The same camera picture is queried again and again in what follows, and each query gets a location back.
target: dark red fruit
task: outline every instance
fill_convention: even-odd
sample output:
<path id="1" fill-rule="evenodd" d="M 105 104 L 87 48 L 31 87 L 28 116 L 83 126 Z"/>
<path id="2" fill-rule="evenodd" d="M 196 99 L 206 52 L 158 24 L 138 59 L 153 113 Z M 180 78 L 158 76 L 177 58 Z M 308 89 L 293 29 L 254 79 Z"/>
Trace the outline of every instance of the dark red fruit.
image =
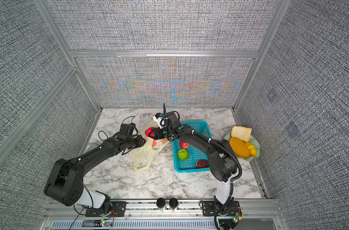
<path id="1" fill-rule="evenodd" d="M 149 133 L 154 129 L 154 127 L 150 127 L 145 131 L 145 135 L 149 136 Z"/>
<path id="2" fill-rule="evenodd" d="M 207 160 L 198 160 L 196 162 L 196 168 L 209 168 L 209 162 Z"/>
<path id="3" fill-rule="evenodd" d="M 188 148 L 190 148 L 190 144 L 180 141 L 180 147 L 181 147 L 181 149 L 188 149 Z"/>

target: bread slice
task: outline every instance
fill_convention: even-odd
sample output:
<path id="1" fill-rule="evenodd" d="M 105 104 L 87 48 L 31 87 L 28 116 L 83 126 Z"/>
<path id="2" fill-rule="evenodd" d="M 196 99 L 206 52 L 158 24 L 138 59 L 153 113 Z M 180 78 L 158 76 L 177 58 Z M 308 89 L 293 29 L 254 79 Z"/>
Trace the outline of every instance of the bread slice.
<path id="1" fill-rule="evenodd" d="M 231 130 L 232 137 L 238 137 L 239 139 L 249 142 L 251 137 L 251 128 L 246 128 L 242 126 L 234 126 Z"/>

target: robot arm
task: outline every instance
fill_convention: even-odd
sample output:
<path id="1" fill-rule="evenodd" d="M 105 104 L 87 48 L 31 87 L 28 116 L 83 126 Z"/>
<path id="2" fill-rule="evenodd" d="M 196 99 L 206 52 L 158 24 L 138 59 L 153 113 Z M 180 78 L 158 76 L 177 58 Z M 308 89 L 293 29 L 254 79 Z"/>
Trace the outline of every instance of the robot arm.
<path id="1" fill-rule="evenodd" d="M 126 149 L 132 150 L 144 144 L 145 139 L 137 135 L 134 123 L 122 124 L 118 133 L 95 149 L 70 160 L 57 160 L 44 187 L 44 194 L 66 206 L 74 204 L 86 206 L 86 216 L 107 214 L 111 210 L 110 197 L 87 188 L 84 190 L 83 177 L 104 160 Z"/>
<path id="2" fill-rule="evenodd" d="M 182 125 L 179 115 L 177 117 L 174 112 L 167 113 L 165 105 L 163 110 L 164 113 L 157 113 L 154 116 L 154 120 L 159 124 L 158 128 L 151 131 L 154 133 L 154 139 L 167 138 L 169 141 L 179 139 L 198 148 L 208 157 L 210 171 L 218 180 L 214 199 L 217 210 L 214 221 L 219 229 L 216 217 L 219 213 L 226 214 L 230 210 L 233 202 L 232 183 L 241 176 L 241 165 L 227 140 L 219 141 L 204 136 L 189 125 Z M 104 160 L 126 149 L 142 147 L 145 140 L 140 135 L 133 135 L 134 130 L 138 132 L 134 123 L 121 124 L 118 133 L 106 139 L 95 149 L 70 160 L 57 160 L 44 187 L 44 194 L 66 206 L 79 204 L 86 207 L 86 217 L 106 216 L 112 210 L 110 197 L 98 191 L 88 190 L 83 184 L 83 177 Z"/>
<path id="3" fill-rule="evenodd" d="M 218 214 L 227 214 L 233 203 L 233 181 L 241 177 L 242 168 L 234 154 L 229 142 L 225 139 L 215 140 L 196 132 L 187 124 L 181 124 L 174 112 L 166 112 L 165 104 L 163 104 L 163 113 L 157 113 L 153 119 L 158 123 L 159 127 L 154 128 L 149 137 L 156 140 L 167 138 L 169 141 L 178 139 L 182 142 L 193 145 L 208 157 L 209 168 L 217 181 L 217 192 L 214 198 L 215 209 L 214 222 L 217 227 Z M 238 220 L 235 220 L 230 226 L 235 227 Z"/>

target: black cylinder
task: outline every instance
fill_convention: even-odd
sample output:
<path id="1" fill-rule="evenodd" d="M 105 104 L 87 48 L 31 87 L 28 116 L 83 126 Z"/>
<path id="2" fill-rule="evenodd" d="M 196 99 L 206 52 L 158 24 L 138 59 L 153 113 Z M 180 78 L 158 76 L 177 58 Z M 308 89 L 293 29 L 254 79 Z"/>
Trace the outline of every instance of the black cylinder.
<path id="1" fill-rule="evenodd" d="M 156 206 L 158 208 L 164 208 L 166 205 L 166 201 L 163 198 L 159 198 L 158 200 L 156 200 Z"/>
<path id="2" fill-rule="evenodd" d="M 177 208 L 178 206 L 178 200 L 176 198 L 172 198 L 169 200 L 169 206 L 171 208 Z"/>

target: mango slice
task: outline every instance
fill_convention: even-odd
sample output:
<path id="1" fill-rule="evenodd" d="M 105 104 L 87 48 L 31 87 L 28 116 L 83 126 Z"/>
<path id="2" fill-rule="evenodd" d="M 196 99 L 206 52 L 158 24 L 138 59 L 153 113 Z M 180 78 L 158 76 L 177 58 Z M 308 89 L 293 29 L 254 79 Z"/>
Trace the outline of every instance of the mango slice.
<path id="1" fill-rule="evenodd" d="M 257 155 L 257 151 L 256 151 L 255 146 L 253 144 L 245 142 L 245 145 L 247 146 L 251 156 Z"/>
<path id="2" fill-rule="evenodd" d="M 247 146 L 238 137 L 231 137 L 231 139 L 229 139 L 229 144 L 231 145 L 236 156 L 245 158 L 250 155 L 250 151 L 248 150 Z"/>

